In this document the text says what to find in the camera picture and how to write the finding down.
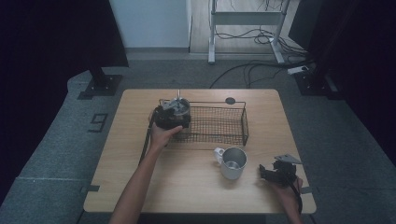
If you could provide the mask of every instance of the power strip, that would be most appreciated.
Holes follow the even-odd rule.
[[[296,73],[306,72],[308,70],[309,69],[307,66],[295,67],[295,68],[288,69],[288,74],[294,75]]]

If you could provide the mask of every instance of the black device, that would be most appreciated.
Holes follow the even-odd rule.
[[[173,100],[160,100],[156,111],[155,123],[160,128],[169,130],[181,125],[183,129],[187,129],[190,126],[190,102],[180,97],[180,91]]]
[[[295,165],[285,161],[275,161],[274,171],[266,170],[260,164],[260,175],[263,179],[282,185],[283,187],[293,183],[296,176],[297,168]]]
[[[294,194],[296,195],[297,203],[299,206],[299,213],[303,210],[303,201],[300,196],[300,191],[297,190],[293,183],[297,179],[297,167],[294,163],[300,163],[297,159],[291,155],[283,155],[275,157],[274,171],[267,170],[263,165],[260,164],[260,176],[266,181],[277,183],[282,187],[291,187]]]

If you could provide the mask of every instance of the human arm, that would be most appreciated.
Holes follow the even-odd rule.
[[[296,195],[291,187],[282,187],[281,185],[273,182],[268,183],[275,192],[279,202],[282,204],[286,216],[289,219],[289,223],[302,224],[303,220],[301,219],[301,215],[298,210],[299,205],[297,203]],[[293,185],[298,191],[300,191],[301,186],[303,185],[303,180],[297,176]]]
[[[111,216],[111,224],[137,222],[146,199],[155,163],[172,135],[181,130],[181,126],[171,130],[163,130],[153,123],[146,157],[141,161],[125,186]]]

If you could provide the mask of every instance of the cup handle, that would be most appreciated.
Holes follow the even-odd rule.
[[[215,150],[213,151],[213,153],[215,154],[215,158],[218,161],[218,163],[221,164],[222,154],[224,153],[224,149],[222,149],[220,147],[216,147]]]

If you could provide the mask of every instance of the stand base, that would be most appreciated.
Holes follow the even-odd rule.
[[[326,84],[323,86],[313,86],[311,84],[313,75],[310,72],[294,74],[294,78],[296,79],[301,95],[327,96],[329,94],[329,88]]]
[[[274,44],[274,39],[273,38],[269,38],[270,42],[271,42],[271,48],[275,54],[277,63],[285,63],[285,60],[283,59],[282,53],[280,52],[280,47],[279,47],[279,43],[276,43],[276,45]]]
[[[122,81],[122,75],[106,75],[105,79],[106,85],[102,87],[95,85],[93,79],[91,79],[87,89],[79,94],[78,99],[91,100],[93,96],[113,96]]]

